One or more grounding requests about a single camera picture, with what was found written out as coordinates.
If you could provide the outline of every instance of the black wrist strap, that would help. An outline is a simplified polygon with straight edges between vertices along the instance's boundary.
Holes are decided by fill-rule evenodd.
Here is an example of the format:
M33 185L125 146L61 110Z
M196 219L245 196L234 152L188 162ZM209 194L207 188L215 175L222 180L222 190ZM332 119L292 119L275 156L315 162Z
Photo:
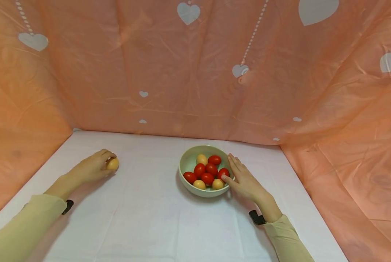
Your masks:
M66 209L63 211L62 215L65 215L67 212L69 212L69 210L72 208L74 202L71 201L70 199L67 199L66 204L67 204L67 207L66 207Z
M264 216L258 215L256 210L252 210L251 212L249 212L249 216L251 217L254 224L256 224L257 226L264 225L267 223L267 221L265 221L264 219Z

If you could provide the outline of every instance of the green bowl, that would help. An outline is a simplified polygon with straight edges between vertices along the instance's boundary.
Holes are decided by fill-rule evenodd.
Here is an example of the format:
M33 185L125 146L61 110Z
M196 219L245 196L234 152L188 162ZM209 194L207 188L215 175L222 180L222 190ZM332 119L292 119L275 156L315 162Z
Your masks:
M181 161L179 162L179 178L184 184L185 188L188 189L191 193L197 196L201 196L202 198L214 198L216 196L220 196L226 191L229 190L229 185L226 184L224 188L219 190L212 190L211 188L206 188L206 190L202 190L191 185L187 180L185 180L183 174L185 172L193 172L196 166L196 157L200 154L203 154L207 157L207 159L212 155L218 155L222 162L218 166L218 170L222 168L227 168L230 174L230 177L234 180L235 176L232 173L232 170L229 165L228 155L214 146L195 146L193 148L188 149L181 157Z

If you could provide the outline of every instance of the right hand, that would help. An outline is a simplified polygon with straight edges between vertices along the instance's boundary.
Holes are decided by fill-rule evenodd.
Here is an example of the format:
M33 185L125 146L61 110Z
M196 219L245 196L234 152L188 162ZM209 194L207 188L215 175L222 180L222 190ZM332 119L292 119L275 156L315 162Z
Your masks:
M116 158L116 155L107 149L102 149L83 159L79 164L72 168L66 176L71 178L78 185L82 185L115 174L116 170L107 169L107 160L109 158Z
M258 180L251 174L247 167L240 162L239 158L235 158L232 154L229 154L229 164L236 181L228 176L220 177L225 183L233 188L241 196L250 199L257 203L265 195L269 195L268 191L259 184Z

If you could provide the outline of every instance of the bowl rim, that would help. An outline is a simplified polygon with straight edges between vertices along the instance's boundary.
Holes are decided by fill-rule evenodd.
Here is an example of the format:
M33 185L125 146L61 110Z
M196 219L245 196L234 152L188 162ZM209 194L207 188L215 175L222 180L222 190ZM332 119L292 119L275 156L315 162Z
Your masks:
M198 146L209 146L209 147L211 147L211 148L215 148L215 149L217 149L217 150L223 152L223 154L225 154L225 155L229 155L229 154L226 154L225 151L223 151L223 150L221 150L220 148L217 148L217 147L215 147L215 146L212 146L211 144L200 144L200 145L198 145ZM179 166L178 166L180 176L182 176L182 177L184 176L184 174L183 174L182 171L181 171L181 160L182 160L182 157L183 157L183 156L185 155L185 153L188 152L190 149L196 148L196 147L198 147L198 146L193 146L193 147L188 148L188 149L181 155L181 158L179 159ZM191 185L190 182L188 182L185 178L184 178L184 181L185 181L185 183L187 183L187 184L190 185L191 187L195 188L196 190L200 190L200 191L204 191L204 192L211 192L211 193L213 193L213 192L220 192L220 191L223 191L223 190L227 190L227 189L230 187L230 185L227 184L224 188L220 188L219 190L205 190L205 189L200 189L200 188L198 188L198 187L194 187L194 186Z

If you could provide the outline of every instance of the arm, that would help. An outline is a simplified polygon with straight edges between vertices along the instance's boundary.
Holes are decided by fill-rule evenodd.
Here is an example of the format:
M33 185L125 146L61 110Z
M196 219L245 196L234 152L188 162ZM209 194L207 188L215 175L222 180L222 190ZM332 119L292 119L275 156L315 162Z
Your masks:
M314 262L287 216L281 214L273 196L268 193L256 204L267 221L264 228L274 246L278 260L280 262Z
M255 202L267 223L265 231L280 262L314 262L301 242L294 227L286 215L281 213L274 197L262 187L239 158L229 155L229 164L236 181L228 176L221 179L230 185L241 196Z
M113 153L102 150L86 158L43 194L32 196L24 208L0 230L0 262L24 262L66 209L66 200L81 185L115 173L106 170Z

